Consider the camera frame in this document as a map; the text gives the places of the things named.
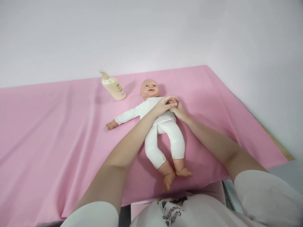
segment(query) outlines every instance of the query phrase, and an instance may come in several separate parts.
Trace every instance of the lotion bottle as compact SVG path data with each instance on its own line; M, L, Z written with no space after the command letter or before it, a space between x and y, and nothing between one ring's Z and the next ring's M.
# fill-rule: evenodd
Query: lotion bottle
M123 100L126 98L126 93L118 83L115 77L109 76L105 71L99 70L102 75L102 85L108 90L108 92L116 99Z

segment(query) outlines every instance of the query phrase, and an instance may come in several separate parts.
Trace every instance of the bottle label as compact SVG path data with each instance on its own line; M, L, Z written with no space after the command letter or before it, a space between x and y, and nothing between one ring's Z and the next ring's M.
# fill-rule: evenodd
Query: bottle label
M125 92L120 84L116 84L116 88L118 89L118 92L120 92L120 95L123 96L125 94Z

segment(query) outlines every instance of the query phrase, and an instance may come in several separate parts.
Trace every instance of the pink sheet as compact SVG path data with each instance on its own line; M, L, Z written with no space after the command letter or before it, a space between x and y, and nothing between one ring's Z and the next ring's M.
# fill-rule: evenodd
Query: pink sheet
M242 103L207 66L117 76L127 93L114 100L101 79L0 90L0 220L3 226L34 226L66 218L114 146L139 121L107 131L105 124L143 100L140 83L155 79L163 96L179 97L200 121L245 147L264 167L287 162ZM171 193L228 179L223 166L178 121L192 178L176 178ZM166 134L159 148L170 159ZM144 147L131 168L123 205L163 194L162 177Z

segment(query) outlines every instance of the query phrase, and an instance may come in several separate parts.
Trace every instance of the white doll clothing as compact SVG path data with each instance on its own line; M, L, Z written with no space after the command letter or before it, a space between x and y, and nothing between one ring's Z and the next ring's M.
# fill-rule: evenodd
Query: white doll clothing
M163 97L150 97L134 109L126 111L125 113L116 117L115 121L120 125L138 116L140 116L140 119L142 119L162 98ZM175 114L168 110L156 118L153 126L172 119L176 121Z
M126 111L115 118L120 125L140 116L142 119L163 97L150 97L134 109ZM185 142L181 130L176 124L175 114L166 111L156 118L145 138L145 153L156 169L159 169L166 161L164 154L157 145L157 135L167 133L170 140L170 149L173 159L183 159Z
M170 150L173 159L183 159L185 153L185 142L180 128L174 120L154 125L145 137L145 153L156 169L159 169L166 158L158 148L158 134L167 133L170 140Z

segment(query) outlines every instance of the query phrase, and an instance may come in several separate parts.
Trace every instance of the hand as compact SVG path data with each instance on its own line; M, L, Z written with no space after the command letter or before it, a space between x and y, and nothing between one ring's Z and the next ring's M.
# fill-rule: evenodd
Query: hand
M180 102L180 100L177 99L177 101L178 101L178 107L177 108L173 107L170 110L174 112L177 118L179 118L181 121L185 121L186 119L189 118L189 116L186 110L184 109L184 106Z
M110 123L107 123L105 126L107 130L112 130L115 127L119 126L119 124L115 120L112 120Z
M168 100L168 103L169 103L169 104L176 103L176 104L177 104L176 108L178 107L178 102L177 102L177 100L176 100L175 98L170 98L170 99Z
M163 113L165 113L167 110L176 107L177 103L171 103L169 104L169 99L174 98L174 96L167 96L165 98L162 98L154 107L151 109L151 113L154 114L155 117L159 117Z

